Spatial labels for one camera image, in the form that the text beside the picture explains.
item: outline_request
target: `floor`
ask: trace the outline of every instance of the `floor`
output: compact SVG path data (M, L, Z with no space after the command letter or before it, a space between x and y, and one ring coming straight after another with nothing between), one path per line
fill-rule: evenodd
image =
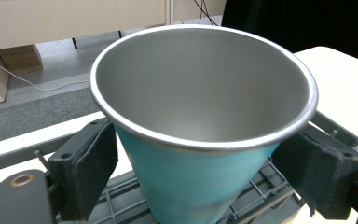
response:
M222 17L213 17L221 24ZM178 21L175 24L211 24L207 19ZM121 31L122 36L144 28ZM36 44L42 58L43 70L20 75L34 83L10 77L6 101L0 104L0 141L75 119L94 112L89 91L90 69L96 57L110 44L119 40L118 32ZM80 82L65 85L69 82Z
M212 17L217 23L221 23L221 16ZM210 24L203 18L201 21L183 21L184 24ZM122 35L130 35L142 30L142 28L122 31ZM40 88L57 88L62 84L72 81L88 81L90 68L95 58L110 44L119 39L118 32L102 35L92 35L76 38L78 49L74 48L72 39L52 41L36 44L42 57L43 70L21 75ZM65 86L55 91L40 91L29 84L10 77L7 88L7 99L0 104L0 109L13 105L23 104L52 95L75 91L88 87L88 83L78 83Z

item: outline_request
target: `cup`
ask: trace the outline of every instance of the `cup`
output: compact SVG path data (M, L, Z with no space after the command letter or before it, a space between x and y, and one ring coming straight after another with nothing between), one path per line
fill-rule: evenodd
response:
M318 101L286 49L202 25L121 38L96 59L90 88L162 224L215 223Z

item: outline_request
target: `white table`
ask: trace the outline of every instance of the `white table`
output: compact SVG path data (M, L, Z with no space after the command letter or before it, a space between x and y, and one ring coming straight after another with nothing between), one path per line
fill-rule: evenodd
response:
M296 56L315 76L320 91L318 110L344 128L358 135L358 60L333 49L317 47L296 53ZM42 130L0 142L0 154L19 148L39 144L62 135L77 132L92 120L102 118L102 113L94 113L82 118L66 121ZM119 159L114 175L131 170L125 152L119 145ZM0 171L0 181L18 171L30 167L44 170L37 160L18 164L16 167ZM357 215L352 212L348 220L327 221L320 215L309 218L307 206L303 207L293 223L355 223Z

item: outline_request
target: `black cable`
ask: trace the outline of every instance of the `black cable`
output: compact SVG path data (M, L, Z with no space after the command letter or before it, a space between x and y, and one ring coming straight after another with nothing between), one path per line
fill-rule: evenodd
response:
M212 18L209 16L209 14L203 10L203 8L199 5L199 3L196 0L193 0L193 1L196 3L197 7L199 7L199 9L201 10L201 13L203 13L206 17L208 17L209 21L217 26L216 22L214 22L214 20L212 20Z
M205 0L202 0L202 2L204 3L203 5L205 6L205 12L206 12L207 17L208 17L208 19L209 19L209 22L211 23L211 25L213 25L212 19L211 19L211 17L209 16L208 8L206 7Z
M203 2L201 0L201 11L200 11L200 20L199 20L199 25L201 25L201 18L202 18L202 10L203 9Z

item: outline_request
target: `white cable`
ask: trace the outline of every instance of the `white cable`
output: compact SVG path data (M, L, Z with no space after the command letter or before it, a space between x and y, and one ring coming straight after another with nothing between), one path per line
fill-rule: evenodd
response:
M37 88L37 89L40 90L40 91L56 91L57 89L60 89L60 88L65 87L65 86L67 86L67 85L89 82L88 80L66 82L66 83L62 84L61 86L59 86L59 87L45 89L45 88L40 88L40 87L36 86L34 83L32 83L32 82L30 82L30 81L28 81L28 80L26 80L26 79L24 79L24 78L22 78L22 77L18 77L18 76L16 76L16 75L14 75L13 73L11 73L10 71L8 71L5 67L3 67L3 66L1 66L1 65L0 65L0 69L4 70L5 72L9 73L11 76L13 76L13 77L15 77L15 78L17 78L17 79L19 79L19 80L21 80L21 81L23 81L23 82L26 82L26 83L30 84L31 86Z

